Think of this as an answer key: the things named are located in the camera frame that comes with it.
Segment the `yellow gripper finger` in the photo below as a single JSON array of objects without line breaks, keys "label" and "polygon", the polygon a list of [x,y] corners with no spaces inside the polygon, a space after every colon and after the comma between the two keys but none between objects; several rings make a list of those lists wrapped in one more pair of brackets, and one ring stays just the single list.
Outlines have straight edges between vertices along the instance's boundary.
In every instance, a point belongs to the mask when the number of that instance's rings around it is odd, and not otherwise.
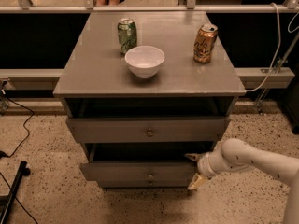
[{"label": "yellow gripper finger", "polygon": [[190,159],[191,161],[194,161],[194,162],[199,162],[202,155],[201,154],[197,154],[197,153],[186,153],[185,154],[185,157]]},{"label": "yellow gripper finger", "polygon": [[197,190],[201,185],[205,184],[207,181],[208,178],[206,176],[196,173],[188,186],[188,190]]}]

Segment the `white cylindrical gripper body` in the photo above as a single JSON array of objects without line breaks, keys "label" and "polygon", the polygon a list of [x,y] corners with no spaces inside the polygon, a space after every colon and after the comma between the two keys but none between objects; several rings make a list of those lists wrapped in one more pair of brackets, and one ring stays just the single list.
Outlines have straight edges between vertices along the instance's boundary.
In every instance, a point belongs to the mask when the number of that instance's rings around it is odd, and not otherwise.
[{"label": "white cylindrical gripper body", "polygon": [[212,178],[221,173],[221,154],[213,151],[199,155],[197,168],[201,175]]}]

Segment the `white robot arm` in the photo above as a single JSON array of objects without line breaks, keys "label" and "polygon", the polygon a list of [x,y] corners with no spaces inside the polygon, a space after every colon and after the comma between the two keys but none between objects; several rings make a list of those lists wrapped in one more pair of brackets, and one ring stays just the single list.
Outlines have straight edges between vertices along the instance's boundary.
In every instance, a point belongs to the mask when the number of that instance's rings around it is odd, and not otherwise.
[{"label": "white robot arm", "polygon": [[242,173],[256,168],[287,185],[288,200],[282,224],[299,224],[299,159],[255,148],[237,138],[226,140],[219,148],[202,154],[187,153],[197,165],[188,190],[196,190],[223,172]]}]

